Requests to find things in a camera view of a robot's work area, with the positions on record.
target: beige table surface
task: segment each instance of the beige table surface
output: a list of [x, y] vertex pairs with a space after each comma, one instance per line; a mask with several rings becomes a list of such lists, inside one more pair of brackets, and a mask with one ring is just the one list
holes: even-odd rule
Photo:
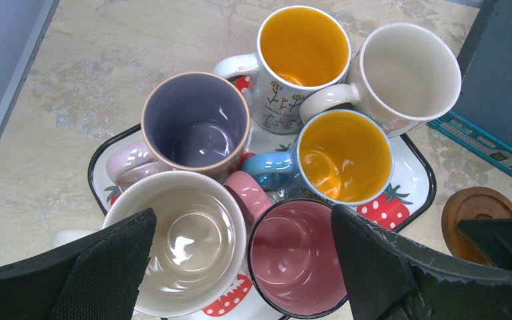
[[[396, 21], [436, 32], [458, 53], [477, 14], [440, 0], [60, 1], [0, 140], [0, 265], [48, 250], [60, 229], [100, 227], [87, 165], [101, 142], [139, 122], [162, 80], [254, 52], [264, 18], [293, 4], [332, 14], [353, 53], [376, 27]], [[409, 136], [435, 171], [437, 197], [401, 233], [448, 253], [440, 219], [450, 195], [480, 185], [512, 200], [512, 178], [426, 126]], [[346, 304], [327, 318], [350, 317]]]

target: table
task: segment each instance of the table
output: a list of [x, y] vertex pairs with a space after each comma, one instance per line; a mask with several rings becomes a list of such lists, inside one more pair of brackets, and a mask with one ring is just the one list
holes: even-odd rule
[[[99, 228], [86, 170], [101, 142], [139, 122], [162, 80], [254, 52], [264, 18], [293, 4], [338, 19], [353, 54], [372, 30], [396, 21], [432, 30], [458, 53], [478, 11], [441, 0], [62, 0], [0, 140], [0, 265], [50, 249], [60, 229]], [[409, 136], [433, 167], [437, 197], [401, 233], [449, 253], [446, 200], [475, 185], [512, 200], [512, 178], [426, 126]], [[349, 318], [348, 304], [326, 317]]]

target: mug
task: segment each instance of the mug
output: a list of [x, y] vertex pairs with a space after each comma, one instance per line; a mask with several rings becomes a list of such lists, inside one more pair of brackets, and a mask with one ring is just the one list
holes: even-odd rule
[[290, 317], [324, 317], [346, 302], [347, 292], [331, 230], [331, 206], [314, 199], [272, 204], [247, 173], [225, 186], [250, 220], [247, 268], [260, 296]]
[[222, 182], [238, 169], [250, 115], [236, 87], [204, 72], [160, 83], [144, 104], [144, 140], [110, 156], [109, 178], [127, 187], [153, 173], [186, 170]]
[[[103, 228], [149, 207], [157, 224], [135, 309], [162, 318], [202, 310], [226, 292], [242, 268], [246, 228], [240, 207], [205, 175], [166, 171], [130, 186]], [[59, 231], [53, 246], [95, 231]]]
[[340, 83], [350, 64], [350, 42], [325, 12], [301, 5], [281, 8], [260, 26], [257, 52], [221, 61], [213, 73], [250, 76], [244, 92], [252, 118], [280, 134], [303, 127], [299, 107], [310, 94]]
[[461, 87], [456, 57], [438, 36], [410, 23], [372, 32], [350, 64], [345, 84], [316, 92], [301, 105], [306, 123], [342, 103], [372, 118], [388, 137], [448, 112]]
[[286, 197], [356, 206], [384, 191], [393, 173], [393, 156], [376, 123], [339, 109], [312, 118], [290, 150], [255, 155], [241, 169], [268, 187], [280, 188]]

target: pink mug handle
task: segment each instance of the pink mug handle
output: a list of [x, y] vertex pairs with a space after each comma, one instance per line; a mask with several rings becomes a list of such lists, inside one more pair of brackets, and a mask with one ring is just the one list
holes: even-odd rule
[[130, 187], [142, 178], [171, 169], [152, 156], [144, 140], [115, 152], [107, 159], [105, 168], [109, 179], [121, 187]]
[[258, 182], [244, 171], [232, 173], [224, 186], [240, 205], [247, 225], [253, 225], [273, 204]]

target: wooden coaster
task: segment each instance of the wooden coaster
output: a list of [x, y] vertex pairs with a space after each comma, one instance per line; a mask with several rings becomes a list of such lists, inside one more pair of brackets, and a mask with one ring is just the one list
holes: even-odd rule
[[456, 224], [462, 219], [512, 218], [512, 202], [496, 190], [472, 187], [456, 192], [445, 204], [441, 226], [447, 247], [453, 256], [491, 266]]

